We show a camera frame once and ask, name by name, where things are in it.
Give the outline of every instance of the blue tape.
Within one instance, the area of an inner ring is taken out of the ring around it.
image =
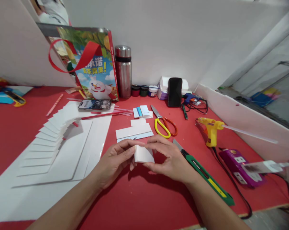
[[[140,107],[137,107],[137,112],[138,112],[138,115],[139,115],[140,117],[142,117],[142,113],[141,113]]]

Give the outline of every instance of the purple power strip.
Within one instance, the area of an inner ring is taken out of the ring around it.
[[[234,177],[242,185],[248,187],[258,187],[266,182],[266,179],[258,173],[247,173],[242,165],[249,162],[242,156],[242,154],[236,149],[226,149],[219,153],[229,170]]]

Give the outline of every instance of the left hand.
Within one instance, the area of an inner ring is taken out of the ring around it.
[[[130,164],[130,170],[133,170],[137,164],[134,162],[133,157],[136,150],[134,145],[144,146],[145,143],[125,139],[112,145],[106,151],[104,156],[89,174],[97,179],[101,189],[106,189],[110,186],[128,164]]]

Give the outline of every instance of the red bag handle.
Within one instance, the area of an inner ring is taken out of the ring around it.
[[[75,67],[73,70],[71,70],[71,71],[64,71],[64,70],[60,69],[58,66],[56,66],[56,65],[54,64],[54,62],[53,62],[52,59],[51,59],[51,55],[50,55],[50,51],[51,51],[51,49],[53,48],[54,44],[55,44],[56,42],[59,42],[59,41],[65,41],[65,42],[67,42],[67,44],[69,45],[72,53],[73,53],[73,54],[77,54],[75,48],[73,47],[73,44],[72,44],[70,41],[65,40],[65,39],[56,39],[56,40],[54,40],[54,41],[50,44],[48,56],[49,56],[49,62],[50,62],[50,64],[51,64],[51,66],[52,66],[54,69],[56,69],[57,71],[59,71],[59,72],[62,72],[62,73],[71,73],[71,72],[74,72],[74,71],[79,70],[79,69],[82,69],[82,68],[84,68],[86,65],[88,65],[88,63],[91,61],[91,59],[93,58],[94,55],[102,56],[101,46],[100,46],[99,44],[97,44],[97,43],[94,43],[93,41],[89,41],[89,42],[87,43],[87,45],[85,46],[84,51],[83,51],[83,53],[82,53],[82,55],[81,55],[81,58],[80,58],[78,64],[76,65],[76,67]]]

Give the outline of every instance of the stainless steel thermos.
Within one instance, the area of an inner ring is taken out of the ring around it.
[[[130,98],[132,95],[132,57],[131,48],[124,45],[115,46],[116,75],[119,96]]]

